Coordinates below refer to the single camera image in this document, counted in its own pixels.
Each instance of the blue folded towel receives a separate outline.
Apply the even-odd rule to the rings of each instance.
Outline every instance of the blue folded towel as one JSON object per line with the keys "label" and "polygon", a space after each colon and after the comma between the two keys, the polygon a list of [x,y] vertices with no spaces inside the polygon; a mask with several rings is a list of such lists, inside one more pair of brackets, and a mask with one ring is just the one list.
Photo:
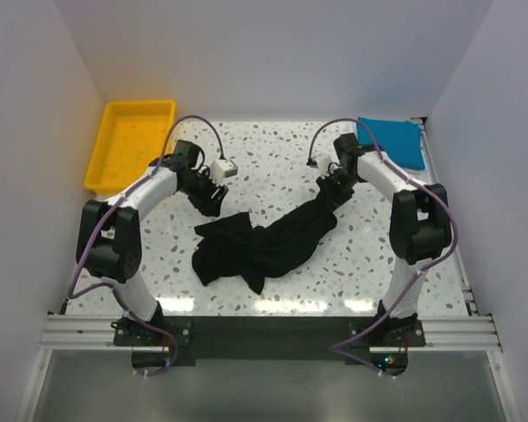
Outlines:
{"label": "blue folded towel", "polygon": [[[376,137],[376,141],[387,155],[401,167],[424,170],[421,153],[421,129],[410,121],[372,120],[358,118]],[[370,145],[371,139],[366,130],[358,126],[358,139],[361,145]]]}

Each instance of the crumpled black garment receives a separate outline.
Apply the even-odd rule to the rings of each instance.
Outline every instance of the crumpled black garment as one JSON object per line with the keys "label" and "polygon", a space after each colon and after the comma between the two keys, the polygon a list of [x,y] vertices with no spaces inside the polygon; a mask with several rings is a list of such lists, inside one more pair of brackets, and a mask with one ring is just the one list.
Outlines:
{"label": "crumpled black garment", "polygon": [[337,206],[319,192],[270,226],[253,226],[239,213],[195,228],[203,236],[192,266],[203,286],[219,277],[241,275],[257,294],[267,277],[282,277],[307,261],[319,240],[336,227]]}

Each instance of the speckled tabletop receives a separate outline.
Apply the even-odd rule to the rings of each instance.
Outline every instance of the speckled tabletop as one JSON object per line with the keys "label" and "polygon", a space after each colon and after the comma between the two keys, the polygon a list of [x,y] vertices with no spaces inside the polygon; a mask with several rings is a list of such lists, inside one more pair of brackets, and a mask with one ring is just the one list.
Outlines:
{"label": "speckled tabletop", "polygon": [[[305,166],[309,141],[320,122],[217,122],[225,152],[238,165],[228,179],[230,191],[222,216],[250,213],[254,225],[268,226],[294,207],[311,200],[319,190],[318,173]],[[319,137],[315,154],[335,157],[333,140],[348,125],[333,125]],[[217,148],[201,122],[186,122],[175,139],[194,141],[211,161]],[[430,181],[428,171],[414,175]],[[150,292],[166,315],[254,316],[372,315],[391,279],[394,255],[389,245],[389,202],[372,186],[355,186],[351,201],[336,211],[337,227],[319,243],[312,258],[281,279],[267,279],[262,295],[253,293],[240,278],[220,279],[204,287],[191,259],[200,238],[194,226],[212,221],[197,213],[178,193],[160,203],[142,225],[141,272]],[[419,301],[419,314],[467,315],[461,276],[453,260],[430,270]],[[86,272],[78,289],[89,285]],[[71,301],[67,314],[121,313],[111,293],[98,289]]]}

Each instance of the yellow bin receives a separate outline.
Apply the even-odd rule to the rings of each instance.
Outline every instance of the yellow bin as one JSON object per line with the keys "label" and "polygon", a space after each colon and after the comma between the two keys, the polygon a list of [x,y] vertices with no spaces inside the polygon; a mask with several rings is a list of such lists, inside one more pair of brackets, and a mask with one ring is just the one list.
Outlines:
{"label": "yellow bin", "polygon": [[[171,100],[113,101],[106,105],[84,187],[108,195],[141,176],[165,142],[174,122]],[[171,150],[170,143],[166,154]]]}

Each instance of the white wall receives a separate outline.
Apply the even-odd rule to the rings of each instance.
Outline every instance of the white wall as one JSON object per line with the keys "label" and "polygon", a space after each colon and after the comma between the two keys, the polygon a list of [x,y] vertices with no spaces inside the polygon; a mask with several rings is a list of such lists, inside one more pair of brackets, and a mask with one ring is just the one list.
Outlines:
{"label": "white wall", "polygon": [[108,99],[218,118],[428,115],[492,0],[56,0]]}
{"label": "white wall", "polygon": [[528,0],[496,0],[429,116],[477,303],[528,420]]}
{"label": "white wall", "polygon": [[74,265],[102,106],[52,0],[0,0],[0,421]]}

